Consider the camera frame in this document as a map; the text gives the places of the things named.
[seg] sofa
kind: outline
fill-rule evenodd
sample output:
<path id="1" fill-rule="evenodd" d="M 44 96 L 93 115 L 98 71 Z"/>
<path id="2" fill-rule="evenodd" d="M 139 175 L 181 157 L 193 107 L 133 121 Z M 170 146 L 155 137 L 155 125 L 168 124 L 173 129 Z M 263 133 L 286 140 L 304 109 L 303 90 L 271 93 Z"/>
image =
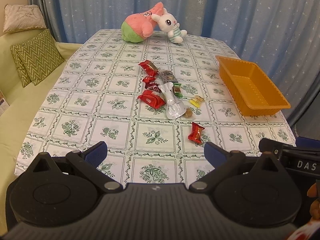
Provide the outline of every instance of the sofa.
<path id="1" fill-rule="evenodd" d="M 33 38 L 42 31 L 26 30 L 0 37 L 0 90 L 10 105 L 0 116 L 0 236 L 7 231 L 6 189 L 15 179 L 13 173 L 23 140 L 47 93 L 60 77 L 67 60 L 82 45 L 56 42 L 56 47 L 65 61 L 37 86 L 30 83 L 23 88 L 10 46 Z"/>

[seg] snack package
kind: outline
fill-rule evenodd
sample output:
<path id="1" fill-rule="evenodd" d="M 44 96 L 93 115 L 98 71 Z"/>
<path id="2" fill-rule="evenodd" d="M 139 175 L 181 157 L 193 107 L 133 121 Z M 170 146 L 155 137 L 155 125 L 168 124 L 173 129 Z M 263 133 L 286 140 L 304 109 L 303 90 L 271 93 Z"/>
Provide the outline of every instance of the snack package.
<path id="1" fill-rule="evenodd" d="M 159 72 L 157 67 L 150 60 L 140 62 L 139 65 L 149 76 L 154 77 Z"/>
<path id="2" fill-rule="evenodd" d="M 180 87 L 181 87 L 180 83 L 173 83 L 173 93 L 177 98 L 183 98 Z"/>
<path id="3" fill-rule="evenodd" d="M 178 80 L 175 78 L 172 71 L 170 70 L 160 70 L 159 75 L 164 84 L 168 82 L 178 83 Z"/>
<path id="4" fill-rule="evenodd" d="M 204 127 L 200 126 L 195 122 L 192 122 L 191 124 L 192 124 L 192 130 L 191 130 L 191 133 L 188 135 L 188 139 L 197 144 L 202 144 L 201 132 L 202 130 L 204 130 Z"/>
<path id="5" fill-rule="evenodd" d="M 204 102 L 204 99 L 196 95 L 194 98 L 190 99 L 189 102 L 193 104 L 195 107 L 200 108 L 200 104 Z"/>
<path id="6" fill-rule="evenodd" d="M 155 81 L 156 78 L 155 77 L 152 77 L 152 76 L 145 76 L 142 81 L 145 82 L 145 83 L 149 83 L 149 82 L 152 82 L 152 81 Z"/>
<path id="7" fill-rule="evenodd" d="M 160 90 L 165 96 L 167 104 L 167 111 L 165 113 L 167 117 L 171 120 L 182 116 L 187 110 L 184 103 L 179 98 L 176 98 L 174 96 L 173 92 L 171 91 L 172 87 L 172 82 L 159 86 Z"/>
<path id="8" fill-rule="evenodd" d="M 146 85 L 144 87 L 146 89 L 148 89 L 148 90 L 154 90 L 154 91 L 157 91 L 157 92 L 161 92 L 161 90 L 159 88 L 159 84 L 154 83 L 154 82 L 146 83 Z"/>
<path id="9" fill-rule="evenodd" d="M 158 109 L 165 104 L 160 96 L 150 90 L 144 90 L 142 95 L 138 96 L 138 98 L 155 109 Z"/>
<path id="10" fill-rule="evenodd" d="M 191 108 L 187 108 L 186 112 L 183 114 L 184 118 L 189 118 L 192 116 L 192 110 Z"/>

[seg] tablecloth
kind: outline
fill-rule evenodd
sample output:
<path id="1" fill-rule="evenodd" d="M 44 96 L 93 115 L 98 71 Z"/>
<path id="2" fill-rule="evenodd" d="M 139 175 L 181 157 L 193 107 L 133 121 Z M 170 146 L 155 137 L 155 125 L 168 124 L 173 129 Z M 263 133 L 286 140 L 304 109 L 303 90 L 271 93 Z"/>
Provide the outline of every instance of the tablecloth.
<path id="1" fill-rule="evenodd" d="M 176 183 L 186 186 L 213 167 L 204 158 L 204 143 L 212 141 L 227 151 L 260 154 L 261 138 L 294 144 L 281 112 L 244 117 L 219 77 L 216 55 L 238 58 L 224 42 L 187 35 L 173 44 L 163 32 L 141 43 L 121 39 L 121 30 L 100 30 L 68 61 L 48 93 L 21 146 L 15 173 L 26 170 L 42 151 L 65 156 L 99 141 L 108 156 L 98 169 L 121 182 Z M 137 96 L 146 76 L 138 65 L 151 60 L 172 70 L 181 83 L 183 102 L 191 118 L 169 120 L 165 105 L 153 109 Z M 205 99 L 200 108 L 189 99 Z M 202 145 L 188 140 L 191 122 L 203 126 Z"/>

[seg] orange basket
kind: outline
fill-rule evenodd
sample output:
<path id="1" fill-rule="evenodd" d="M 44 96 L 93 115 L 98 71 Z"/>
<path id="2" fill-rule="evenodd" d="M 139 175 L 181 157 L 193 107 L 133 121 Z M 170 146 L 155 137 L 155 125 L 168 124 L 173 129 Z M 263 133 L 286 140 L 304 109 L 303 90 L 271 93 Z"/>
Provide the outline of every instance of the orange basket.
<path id="1" fill-rule="evenodd" d="M 222 56 L 216 59 L 220 63 L 220 77 L 242 115 L 272 115 L 291 107 L 257 64 Z"/>

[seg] pink plush toy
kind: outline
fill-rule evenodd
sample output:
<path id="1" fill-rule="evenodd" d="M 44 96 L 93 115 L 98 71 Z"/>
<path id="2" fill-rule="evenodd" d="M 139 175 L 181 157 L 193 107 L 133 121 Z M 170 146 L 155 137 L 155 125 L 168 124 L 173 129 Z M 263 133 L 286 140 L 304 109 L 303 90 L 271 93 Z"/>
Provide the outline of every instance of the pink plush toy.
<path id="1" fill-rule="evenodd" d="M 144 13 L 129 15 L 121 25 L 122 39 L 131 42 L 141 42 L 153 34 L 157 23 L 151 18 L 152 14 L 163 14 L 163 3 L 157 3 Z"/>

